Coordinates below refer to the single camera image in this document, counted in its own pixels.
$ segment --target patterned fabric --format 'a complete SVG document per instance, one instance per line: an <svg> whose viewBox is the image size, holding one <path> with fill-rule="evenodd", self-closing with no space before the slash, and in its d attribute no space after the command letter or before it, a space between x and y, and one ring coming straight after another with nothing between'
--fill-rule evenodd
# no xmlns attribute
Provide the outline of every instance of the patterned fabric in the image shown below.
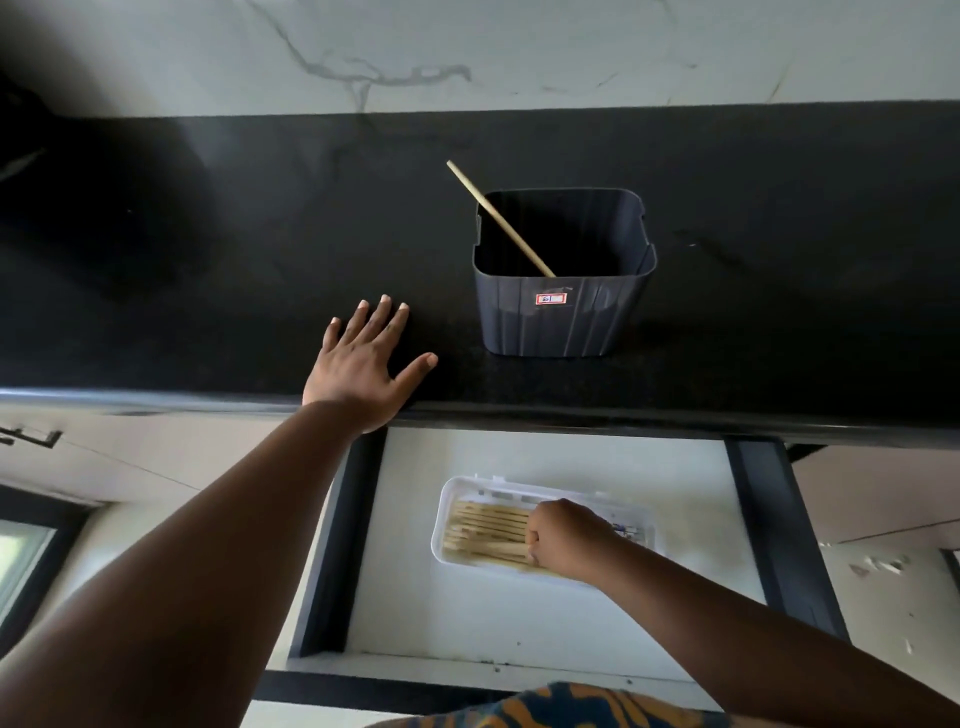
<svg viewBox="0 0 960 728"><path fill-rule="evenodd" d="M552 683L498 703L440 716L413 717L403 728L772 728L770 723L705 714L633 692Z"/></svg>

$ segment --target countertop edge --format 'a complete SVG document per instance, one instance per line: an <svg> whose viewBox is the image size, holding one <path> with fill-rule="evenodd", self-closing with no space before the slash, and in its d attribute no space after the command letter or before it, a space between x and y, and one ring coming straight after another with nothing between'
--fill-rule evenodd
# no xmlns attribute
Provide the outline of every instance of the countertop edge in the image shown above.
<svg viewBox="0 0 960 728"><path fill-rule="evenodd" d="M193 394L144 390L0 387L0 405L93 410L148 416L170 412L283 417L295 396ZM897 423L871 419L696 410L602 409L483 402L416 401L392 426L460 427L524 431L579 431L626 436L779 438L814 445L891 448L960 448L960 423Z"/></svg>

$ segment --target marble wall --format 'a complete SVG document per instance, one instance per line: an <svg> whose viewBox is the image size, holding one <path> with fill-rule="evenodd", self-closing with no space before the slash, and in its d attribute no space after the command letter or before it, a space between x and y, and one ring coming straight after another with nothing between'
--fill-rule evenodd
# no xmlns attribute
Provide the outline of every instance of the marble wall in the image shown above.
<svg viewBox="0 0 960 728"><path fill-rule="evenodd" d="M949 0L4 0L75 116L960 98Z"/></svg>

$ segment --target hand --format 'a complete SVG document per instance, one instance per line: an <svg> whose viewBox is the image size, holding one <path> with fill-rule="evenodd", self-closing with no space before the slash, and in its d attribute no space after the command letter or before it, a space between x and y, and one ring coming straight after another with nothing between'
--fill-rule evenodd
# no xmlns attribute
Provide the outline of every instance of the hand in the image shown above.
<svg viewBox="0 0 960 728"><path fill-rule="evenodd" d="M304 405L315 401L344 404L363 432L389 422L423 378L437 366L436 354L421 354L396 379L391 379L387 374L387 360L406 326L410 307L401 303L389 324L389 296L380 299L380 305L367 321L369 308L366 301L360 302L339 340L340 319L330 322L324 334L324 347L303 388Z"/></svg>
<svg viewBox="0 0 960 728"><path fill-rule="evenodd" d="M527 521L527 545L534 563L560 576L592 583L603 551L621 537L589 508L566 498L534 508Z"/></svg>

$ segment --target square basket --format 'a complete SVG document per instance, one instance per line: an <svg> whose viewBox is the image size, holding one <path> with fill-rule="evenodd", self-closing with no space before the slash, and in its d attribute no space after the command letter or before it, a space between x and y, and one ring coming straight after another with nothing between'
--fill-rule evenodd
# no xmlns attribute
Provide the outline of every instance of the square basket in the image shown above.
<svg viewBox="0 0 960 728"><path fill-rule="evenodd" d="M557 275L544 277L482 207L473 274L484 346L511 356L600 356L657 267L643 202L626 189L487 195Z"/></svg>

